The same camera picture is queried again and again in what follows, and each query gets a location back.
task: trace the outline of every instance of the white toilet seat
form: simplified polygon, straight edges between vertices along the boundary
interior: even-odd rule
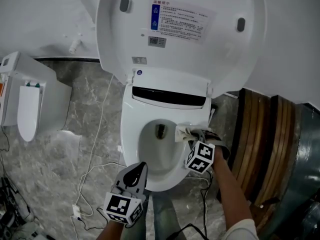
[[[172,109],[143,103],[132,97],[132,84],[125,88],[121,115],[121,143],[124,161],[127,166],[141,162],[139,156],[139,139],[144,126],[154,120],[169,120],[175,124],[192,124],[207,126],[211,99],[207,98],[202,109]],[[184,167],[185,157],[190,153],[187,142],[177,164],[165,175],[158,177],[148,174],[146,189],[165,191],[182,181],[189,173]]]
[[[32,141],[37,133],[42,101],[40,88],[20,86],[17,124],[21,137]]]

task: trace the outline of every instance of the leg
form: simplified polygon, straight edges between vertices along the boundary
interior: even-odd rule
[[[154,210],[155,240],[165,240],[172,233],[179,231],[177,215],[173,203],[166,192],[152,192]],[[176,240],[186,240],[181,232]]]
[[[146,214],[148,211],[149,194],[150,191],[145,190],[145,202],[143,203],[143,213],[135,225],[131,228],[123,228],[121,240],[146,240]]]

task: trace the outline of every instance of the cloth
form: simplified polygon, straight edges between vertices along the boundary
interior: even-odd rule
[[[239,221],[229,228],[222,240],[259,240],[255,222],[252,219]]]
[[[194,136],[192,132],[199,132],[199,131],[211,132],[212,130],[211,128],[203,127],[201,125],[178,124],[175,127],[174,140],[175,142],[198,141],[199,138],[197,136]]]
[[[121,240],[146,240],[146,215],[148,211],[150,191],[145,190],[146,200],[143,203],[143,214],[131,228],[124,228]],[[178,223],[174,205],[166,192],[152,192],[154,211],[155,240],[166,240],[171,234],[181,228]],[[187,240],[181,232],[175,240]]]

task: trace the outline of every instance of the toilet bowl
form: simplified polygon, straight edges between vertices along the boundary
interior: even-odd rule
[[[39,133],[64,127],[72,88],[59,82],[54,70],[14,52],[3,58],[0,74],[2,126],[17,125],[26,142]]]
[[[146,189],[189,172],[178,124],[208,126],[211,98],[240,90],[262,51],[264,0],[99,0],[102,68],[126,85],[121,145],[127,166],[148,165]]]

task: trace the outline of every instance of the toilet lid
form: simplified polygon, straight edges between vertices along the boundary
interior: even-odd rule
[[[20,135],[26,142],[36,136],[41,100],[40,88],[20,86],[17,123]]]
[[[123,84],[141,68],[171,70],[208,80],[214,98],[244,86],[265,25],[264,0],[100,0],[99,58]]]

